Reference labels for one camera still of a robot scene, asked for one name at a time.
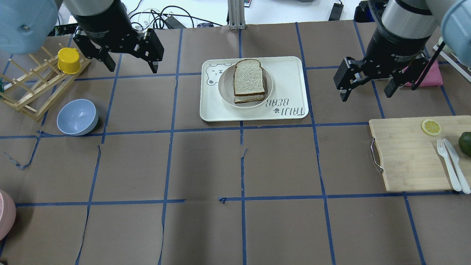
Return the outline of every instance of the yellow cup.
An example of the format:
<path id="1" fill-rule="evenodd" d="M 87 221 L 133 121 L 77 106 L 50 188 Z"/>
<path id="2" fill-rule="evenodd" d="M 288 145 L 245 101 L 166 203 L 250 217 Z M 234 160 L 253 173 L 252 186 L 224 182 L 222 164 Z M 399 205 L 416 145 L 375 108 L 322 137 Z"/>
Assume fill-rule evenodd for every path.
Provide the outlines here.
<path id="1" fill-rule="evenodd" d="M 57 67 L 62 72 L 73 75 L 80 71 L 80 56 L 77 49 L 62 48 L 57 54 Z"/>

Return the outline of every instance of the pink bowl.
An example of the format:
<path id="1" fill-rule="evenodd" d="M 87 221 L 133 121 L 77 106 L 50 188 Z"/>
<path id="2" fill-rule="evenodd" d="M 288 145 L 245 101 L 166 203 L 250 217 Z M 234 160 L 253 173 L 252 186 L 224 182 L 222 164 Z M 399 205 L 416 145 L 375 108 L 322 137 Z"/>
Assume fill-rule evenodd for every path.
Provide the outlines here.
<path id="1" fill-rule="evenodd" d="M 0 190 L 0 240 L 10 231 L 16 218 L 16 207 L 13 199 Z"/>

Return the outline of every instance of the white plastic fork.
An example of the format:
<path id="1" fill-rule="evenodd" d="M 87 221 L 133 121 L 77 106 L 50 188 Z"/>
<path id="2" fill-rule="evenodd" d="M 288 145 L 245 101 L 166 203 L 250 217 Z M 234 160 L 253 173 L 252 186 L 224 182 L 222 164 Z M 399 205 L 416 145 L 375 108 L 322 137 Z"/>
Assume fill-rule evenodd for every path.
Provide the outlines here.
<path id="1" fill-rule="evenodd" d="M 437 151 L 445 160 L 445 164 L 447 165 L 448 176 L 450 176 L 451 186 L 455 191 L 461 191 L 461 185 L 456 177 L 455 170 L 451 165 L 450 156 L 448 155 L 448 151 L 443 143 L 442 139 L 437 140 Z"/>

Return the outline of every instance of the bear cartoon drawing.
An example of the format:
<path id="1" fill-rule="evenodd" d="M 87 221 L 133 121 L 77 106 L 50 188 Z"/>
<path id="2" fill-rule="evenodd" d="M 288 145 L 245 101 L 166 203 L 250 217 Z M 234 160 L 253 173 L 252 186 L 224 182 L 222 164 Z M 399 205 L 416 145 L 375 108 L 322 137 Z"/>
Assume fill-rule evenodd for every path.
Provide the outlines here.
<path id="1" fill-rule="evenodd" d="M 232 64 L 215 64 L 206 67 L 205 72 L 208 77 L 206 83 L 208 85 L 215 85 L 219 81 L 219 77 L 224 72 L 224 70 L 226 70 L 231 65 Z"/>

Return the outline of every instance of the bread slice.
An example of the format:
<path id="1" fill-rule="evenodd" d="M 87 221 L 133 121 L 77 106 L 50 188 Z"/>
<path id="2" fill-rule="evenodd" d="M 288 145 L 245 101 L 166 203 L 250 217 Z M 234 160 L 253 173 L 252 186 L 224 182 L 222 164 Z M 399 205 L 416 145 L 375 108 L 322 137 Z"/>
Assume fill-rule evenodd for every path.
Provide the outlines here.
<path id="1" fill-rule="evenodd" d="M 265 99 L 265 95 L 255 95 L 255 96 L 235 96 L 234 97 L 234 103 L 239 104 L 239 103 L 249 103 L 249 102 L 255 102 L 255 101 L 263 101 Z"/>
<path id="2" fill-rule="evenodd" d="M 245 59 L 235 65 L 234 96 L 265 95 L 263 73 L 260 62 Z"/>

